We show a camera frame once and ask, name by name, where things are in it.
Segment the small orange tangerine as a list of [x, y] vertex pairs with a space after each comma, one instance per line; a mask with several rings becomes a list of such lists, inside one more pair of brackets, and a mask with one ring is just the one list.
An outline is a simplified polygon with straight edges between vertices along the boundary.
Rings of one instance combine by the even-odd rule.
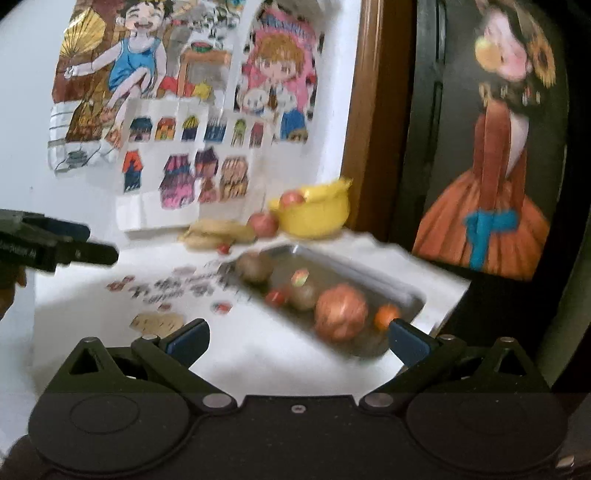
[[377, 310], [374, 317], [374, 325], [378, 330], [386, 332], [389, 328], [389, 325], [394, 320], [400, 319], [401, 317], [401, 310], [397, 305], [385, 304]]

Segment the large red apple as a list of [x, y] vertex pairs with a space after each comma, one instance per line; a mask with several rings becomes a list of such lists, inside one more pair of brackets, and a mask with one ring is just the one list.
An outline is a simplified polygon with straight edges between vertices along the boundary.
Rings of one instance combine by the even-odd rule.
[[318, 297], [315, 305], [315, 333], [332, 342], [352, 340], [365, 328], [369, 307], [362, 293], [339, 284]]

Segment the red cherry tomato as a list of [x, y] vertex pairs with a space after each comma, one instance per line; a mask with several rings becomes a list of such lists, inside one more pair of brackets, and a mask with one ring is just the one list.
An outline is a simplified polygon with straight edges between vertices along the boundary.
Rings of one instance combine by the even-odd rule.
[[228, 243], [222, 243], [217, 247], [217, 252], [221, 255], [228, 255], [230, 253], [231, 245]]
[[274, 308], [281, 308], [287, 304], [287, 294], [283, 291], [283, 289], [273, 289], [266, 294], [266, 298], [264, 298], [264, 300], [267, 304], [273, 306]]

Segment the brown kiwi with sticker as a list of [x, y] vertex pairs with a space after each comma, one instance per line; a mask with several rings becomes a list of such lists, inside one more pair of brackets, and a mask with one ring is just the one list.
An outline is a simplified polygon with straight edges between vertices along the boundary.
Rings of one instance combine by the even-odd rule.
[[311, 278], [308, 269], [297, 269], [287, 283], [287, 301], [290, 306], [298, 311], [310, 311], [315, 309], [320, 290]]

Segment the silver metal tray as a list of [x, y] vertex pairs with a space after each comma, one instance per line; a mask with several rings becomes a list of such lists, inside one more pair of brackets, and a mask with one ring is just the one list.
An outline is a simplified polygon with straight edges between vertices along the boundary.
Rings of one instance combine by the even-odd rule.
[[388, 350], [387, 323], [411, 322], [424, 295], [344, 257], [298, 244], [249, 251], [218, 269], [233, 287], [342, 356], [374, 359]]

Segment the colourful houses drawing sheet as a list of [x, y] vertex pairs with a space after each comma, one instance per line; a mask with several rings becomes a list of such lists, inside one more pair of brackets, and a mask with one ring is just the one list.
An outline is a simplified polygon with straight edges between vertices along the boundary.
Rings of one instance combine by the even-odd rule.
[[266, 198], [273, 128], [193, 100], [135, 100], [122, 125], [115, 213], [123, 232], [245, 221]]

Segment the yellow plastic fruit bowl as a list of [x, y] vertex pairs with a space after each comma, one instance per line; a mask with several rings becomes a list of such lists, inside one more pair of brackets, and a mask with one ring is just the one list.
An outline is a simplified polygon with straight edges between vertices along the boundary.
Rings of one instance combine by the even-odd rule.
[[297, 192], [304, 197], [303, 203], [283, 206], [277, 197], [266, 206], [276, 215], [284, 233], [304, 239], [334, 236], [349, 219], [352, 184], [351, 179], [339, 178], [329, 184], [300, 187]]

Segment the girl in orange dress poster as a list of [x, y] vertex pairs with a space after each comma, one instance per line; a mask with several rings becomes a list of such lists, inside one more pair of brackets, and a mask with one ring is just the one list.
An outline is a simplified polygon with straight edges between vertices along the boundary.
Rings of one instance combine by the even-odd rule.
[[554, 52], [518, 1], [481, 1], [475, 58], [492, 74], [479, 85], [483, 110], [473, 163], [422, 217], [414, 254], [517, 280], [532, 278], [550, 222], [526, 193], [530, 124], [557, 82]]

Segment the red apple in bowl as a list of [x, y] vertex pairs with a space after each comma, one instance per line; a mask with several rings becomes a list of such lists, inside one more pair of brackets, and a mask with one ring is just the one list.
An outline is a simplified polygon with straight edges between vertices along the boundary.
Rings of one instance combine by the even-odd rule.
[[286, 209], [305, 202], [304, 194], [298, 190], [289, 190], [280, 195], [280, 208]]

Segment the boy with fan drawing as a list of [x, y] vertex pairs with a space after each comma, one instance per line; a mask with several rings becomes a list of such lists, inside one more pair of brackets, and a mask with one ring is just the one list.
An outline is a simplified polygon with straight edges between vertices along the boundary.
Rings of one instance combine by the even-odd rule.
[[221, 107], [242, 1], [78, 1], [52, 91], [48, 163], [61, 174], [111, 161], [136, 99]]

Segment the pink girl cartoon drawing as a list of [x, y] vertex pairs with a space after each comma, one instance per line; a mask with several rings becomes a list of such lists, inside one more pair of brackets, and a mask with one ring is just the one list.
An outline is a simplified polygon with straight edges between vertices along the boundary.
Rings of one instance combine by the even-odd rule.
[[273, 124], [276, 142], [307, 142], [322, 41], [324, 35], [294, 5], [261, 2], [242, 51], [235, 111]]

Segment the brown wooden door frame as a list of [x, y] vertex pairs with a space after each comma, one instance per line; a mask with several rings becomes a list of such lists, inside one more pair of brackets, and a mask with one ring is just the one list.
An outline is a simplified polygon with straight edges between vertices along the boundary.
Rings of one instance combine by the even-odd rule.
[[414, 1], [363, 1], [341, 174], [353, 181], [349, 229], [382, 241], [408, 135], [415, 32]]

